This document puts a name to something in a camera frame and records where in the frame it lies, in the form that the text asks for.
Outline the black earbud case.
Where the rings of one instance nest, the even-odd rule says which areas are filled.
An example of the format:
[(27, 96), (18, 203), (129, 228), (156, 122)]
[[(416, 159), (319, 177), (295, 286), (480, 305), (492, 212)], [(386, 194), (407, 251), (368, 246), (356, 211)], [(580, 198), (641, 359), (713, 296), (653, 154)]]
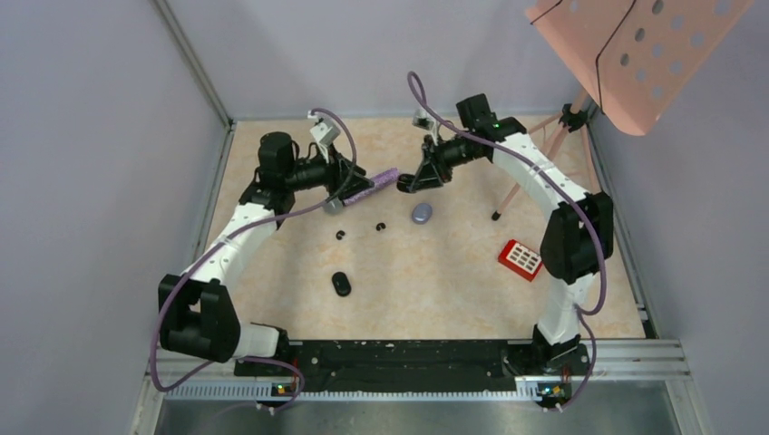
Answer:
[(404, 193), (414, 192), (414, 175), (412, 174), (400, 174), (396, 181), (396, 188)]
[(352, 292), (352, 286), (346, 273), (337, 271), (331, 277), (332, 286), (340, 297), (349, 296)]

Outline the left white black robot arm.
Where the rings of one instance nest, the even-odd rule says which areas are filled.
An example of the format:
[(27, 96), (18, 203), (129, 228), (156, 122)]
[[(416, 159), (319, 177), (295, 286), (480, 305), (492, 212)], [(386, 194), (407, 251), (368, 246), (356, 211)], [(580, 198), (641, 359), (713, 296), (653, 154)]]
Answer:
[(159, 284), (161, 348), (216, 363), (255, 356), (269, 374), (290, 364), (291, 352), (280, 343), (275, 326), (245, 324), (238, 318), (230, 290), (259, 247), (283, 225), (301, 190), (323, 187), (345, 200), (374, 186), (364, 169), (333, 144), (316, 140), (313, 156), (301, 157), (286, 132), (263, 135), (258, 166), (241, 194), (230, 221), (215, 241), (181, 275), (166, 275)]

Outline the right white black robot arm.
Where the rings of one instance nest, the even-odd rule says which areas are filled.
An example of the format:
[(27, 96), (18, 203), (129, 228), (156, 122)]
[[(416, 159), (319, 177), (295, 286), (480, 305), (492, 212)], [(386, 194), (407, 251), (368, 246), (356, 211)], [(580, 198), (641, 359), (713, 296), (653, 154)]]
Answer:
[(613, 253), (613, 201), (605, 192), (590, 193), (533, 143), (514, 117), (497, 118), (484, 94), (456, 105), (462, 127), (448, 140), (442, 122), (425, 106), (413, 124), (426, 130), (423, 160), (415, 174), (402, 174), (399, 190), (415, 193), (449, 182), (453, 168), (487, 159), (507, 172), (539, 206), (547, 219), (540, 258), (550, 276), (543, 314), (534, 326), (531, 359), (544, 373), (555, 373), (579, 344), (579, 307), (596, 278), (604, 278)]

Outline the lavender earbud charging case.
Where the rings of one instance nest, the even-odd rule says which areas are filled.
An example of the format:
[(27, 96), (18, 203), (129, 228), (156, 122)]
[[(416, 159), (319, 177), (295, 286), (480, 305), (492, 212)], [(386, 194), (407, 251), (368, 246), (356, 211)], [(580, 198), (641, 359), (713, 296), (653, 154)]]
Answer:
[(412, 213), (411, 213), (411, 220), (416, 225), (423, 225), (426, 224), (433, 215), (433, 208), (429, 203), (419, 203), (417, 204)]

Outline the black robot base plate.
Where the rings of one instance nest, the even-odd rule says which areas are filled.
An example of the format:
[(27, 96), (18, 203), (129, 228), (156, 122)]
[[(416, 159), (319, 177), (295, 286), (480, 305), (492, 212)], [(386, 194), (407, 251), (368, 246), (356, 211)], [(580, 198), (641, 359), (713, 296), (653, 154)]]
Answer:
[(584, 344), (546, 361), (530, 342), (516, 340), (305, 340), (276, 358), (286, 366), (238, 362), (234, 374), (294, 380), (298, 369), (306, 393), (514, 392), (526, 376), (573, 380), (591, 362)]

